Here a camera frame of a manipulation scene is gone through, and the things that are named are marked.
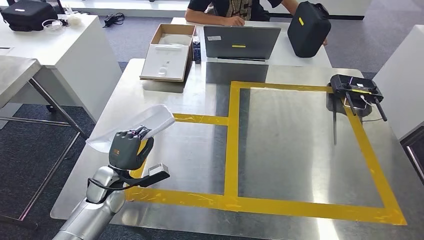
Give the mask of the person's right hand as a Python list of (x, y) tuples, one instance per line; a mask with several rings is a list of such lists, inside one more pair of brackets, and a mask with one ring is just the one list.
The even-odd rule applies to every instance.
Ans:
[(224, 17), (221, 25), (223, 26), (244, 26), (245, 20), (240, 16)]

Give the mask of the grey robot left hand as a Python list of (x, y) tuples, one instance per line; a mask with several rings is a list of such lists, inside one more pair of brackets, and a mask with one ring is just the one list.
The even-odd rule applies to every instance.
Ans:
[(151, 129), (141, 125), (137, 129), (118, 131), (115, 133), (108, 153), (109, 164), (121, 170), (139, 169), (154, 146), (154, 138), (149, 137), (142, 145), (142, 138)]

